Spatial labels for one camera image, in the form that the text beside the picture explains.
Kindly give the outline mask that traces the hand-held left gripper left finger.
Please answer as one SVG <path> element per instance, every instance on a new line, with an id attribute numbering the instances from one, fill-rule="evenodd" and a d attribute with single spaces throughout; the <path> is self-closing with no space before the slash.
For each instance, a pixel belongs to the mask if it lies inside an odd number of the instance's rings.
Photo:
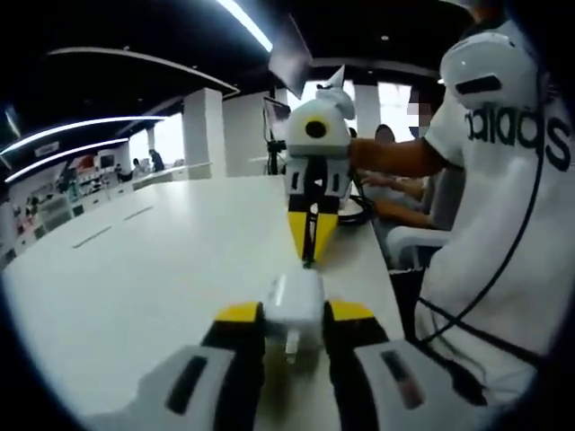
<path id="1" fill-rule="evenodd" d="M 129 430 L 252 430 L 264 381 L 259 302 L 222 309 L 198 345 L 165 358 L 140 381 Z"/>

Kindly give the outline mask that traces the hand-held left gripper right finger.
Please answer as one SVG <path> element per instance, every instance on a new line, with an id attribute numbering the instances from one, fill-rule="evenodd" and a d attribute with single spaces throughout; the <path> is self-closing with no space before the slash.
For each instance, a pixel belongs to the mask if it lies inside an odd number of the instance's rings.
<path id="1" fill-rule="evenodd" d="M 323 341 L 343 430 L 481 430 L 489 415 L 450 373 L 409 342 L 390 340 L 363 304 L 324 304 Z"/>

